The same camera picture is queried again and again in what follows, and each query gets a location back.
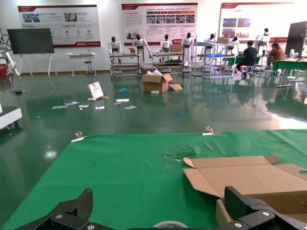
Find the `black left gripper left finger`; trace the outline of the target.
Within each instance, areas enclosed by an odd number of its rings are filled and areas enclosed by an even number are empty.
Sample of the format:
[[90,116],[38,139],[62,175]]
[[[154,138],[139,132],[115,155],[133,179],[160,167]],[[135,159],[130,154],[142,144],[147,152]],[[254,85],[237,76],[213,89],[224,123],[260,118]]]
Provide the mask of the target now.
[[18,230],[104,230],[91,222],[93,190],[86,188],[78,198],[58,203],[47,215],[18,227]]

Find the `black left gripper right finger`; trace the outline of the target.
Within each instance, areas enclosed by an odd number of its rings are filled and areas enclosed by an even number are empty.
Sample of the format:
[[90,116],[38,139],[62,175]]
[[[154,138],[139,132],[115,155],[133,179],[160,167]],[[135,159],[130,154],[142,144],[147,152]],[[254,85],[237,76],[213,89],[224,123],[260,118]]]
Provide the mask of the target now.
[[224,190],[224,204],[232,221],[218,230],[305,230],[307,224],[277,212],[265,201],[240,194],[234,187]]

